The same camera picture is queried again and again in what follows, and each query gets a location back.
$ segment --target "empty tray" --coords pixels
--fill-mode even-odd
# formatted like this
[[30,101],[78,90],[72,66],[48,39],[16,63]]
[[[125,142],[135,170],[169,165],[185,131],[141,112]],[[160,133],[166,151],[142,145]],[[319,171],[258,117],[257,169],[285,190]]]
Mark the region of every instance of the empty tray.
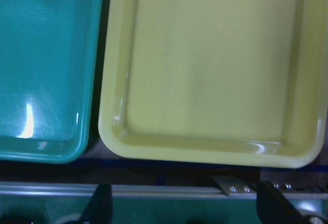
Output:
[[130,158],[300,167],[327,108],[328,0],[111,0],[99,132]]
[[0,159],[59,164],[83,153],[101,2],[0,2]]

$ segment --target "screw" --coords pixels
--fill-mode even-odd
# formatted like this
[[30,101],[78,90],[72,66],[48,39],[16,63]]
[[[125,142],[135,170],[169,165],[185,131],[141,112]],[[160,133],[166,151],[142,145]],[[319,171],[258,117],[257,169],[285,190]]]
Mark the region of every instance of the screw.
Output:
[[250,193],[250,192],[251,192],[251,189],[250,189],[249,187],[244,187],[243,189],[244,189],[244,191],[247,192],[247,193]]
[[292,189],[292,185],[291,184],[285,183],[285,184],[283,184],[283,186],[284,186],[284,188],[286,190],[291,190]]
[[319,217],[316,217],[316,216],[312,216],[310,219],[309,219],[309,222],[311,224],[323,224],[323,221],[319,218]]
[[229,190],[233,193],[236,193],[237,192],[237,189],[235,187],[229,187]]

